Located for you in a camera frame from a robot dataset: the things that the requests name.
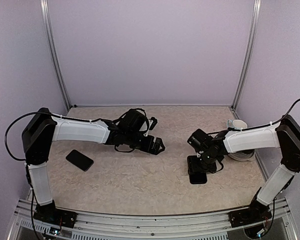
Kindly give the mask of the black phone case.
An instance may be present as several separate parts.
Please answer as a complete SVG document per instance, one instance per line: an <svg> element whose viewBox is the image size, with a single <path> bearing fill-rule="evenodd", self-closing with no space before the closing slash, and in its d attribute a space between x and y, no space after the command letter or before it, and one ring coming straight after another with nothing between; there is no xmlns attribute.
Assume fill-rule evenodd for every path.
<svg viewBox="0 0 300 240"><path fill-rule="evenodd" d="M192 185L204 185L207 183L207 174L206 173L195 173L189 175L189 181Z"/></svg>

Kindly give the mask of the black smartphone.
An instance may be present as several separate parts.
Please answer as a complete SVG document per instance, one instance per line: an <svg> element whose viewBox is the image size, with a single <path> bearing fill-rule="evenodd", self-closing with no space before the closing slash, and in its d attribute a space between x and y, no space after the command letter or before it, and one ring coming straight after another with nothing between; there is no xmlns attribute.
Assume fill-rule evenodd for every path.
<svg viewBox="0 0 300 240"><path fill-rule="evenodd" d="M82 154L81 152L77 150L72 150L65 159L79 168L80 170L86 172L90 169L90 167L94 164L94 161L87 157L86 155Z"/></svg>

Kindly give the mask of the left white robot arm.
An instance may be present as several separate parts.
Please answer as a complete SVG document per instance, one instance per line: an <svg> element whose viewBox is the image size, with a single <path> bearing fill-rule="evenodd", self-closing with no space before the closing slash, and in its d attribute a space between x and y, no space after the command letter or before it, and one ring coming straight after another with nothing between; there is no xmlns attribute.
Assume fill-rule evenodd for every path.
<svg viewBox="0 0 300 240"><path fill-rule="evenodd" d="M21 134L30 185L41 206L40 214L51 223L60 218L59 209L52 205L47 170L53 142L93 142L115 148L126 145L131 151L156 156L165 150L163 140L149 134L157 123L155 117L148 118L141 108L131 108L115 120L63 117L41 108Z"/></svg>

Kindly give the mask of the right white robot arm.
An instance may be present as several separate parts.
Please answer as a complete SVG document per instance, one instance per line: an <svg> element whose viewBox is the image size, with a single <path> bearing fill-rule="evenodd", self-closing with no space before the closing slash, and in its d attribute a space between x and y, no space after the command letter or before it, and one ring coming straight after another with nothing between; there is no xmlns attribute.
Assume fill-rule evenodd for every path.
<svg viewBox="0 0 300 240"><path fill-rule="evenodd" d="M245 212L250 222L258 221L266 212L265 206L300 172L300 126L289 114L274 123L242 130L228 128L216 136L198 128L187 143L195 150L194 155L187 157L189 181L193 185L206 184L207 175L215 174L217 164L229 154L266 148L281 150L280 164Z"/></svg>

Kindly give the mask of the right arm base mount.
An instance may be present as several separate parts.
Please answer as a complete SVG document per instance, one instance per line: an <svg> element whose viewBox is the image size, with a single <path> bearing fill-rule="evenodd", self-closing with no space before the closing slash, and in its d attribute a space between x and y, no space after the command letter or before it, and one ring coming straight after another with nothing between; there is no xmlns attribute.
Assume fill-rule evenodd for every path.
<svg viewBox="0 0 300 240"><path fill-rule="evenodd" d="M263 205L253 199L248 208L231 211L228 216L231 227L236 228L271 219L272 213L269 205Z"/></svg>

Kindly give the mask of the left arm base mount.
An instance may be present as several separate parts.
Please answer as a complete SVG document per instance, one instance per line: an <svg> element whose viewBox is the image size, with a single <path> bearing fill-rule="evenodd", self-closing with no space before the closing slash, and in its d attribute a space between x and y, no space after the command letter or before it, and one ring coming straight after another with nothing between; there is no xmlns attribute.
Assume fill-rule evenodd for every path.
<svg viewBox="0 0 300 240"><path fill-rule="evenodd" d="M36 206L33 218L44 223L73 229L77 215L74 211L57 208L53 200L49 204Z"/></svg>

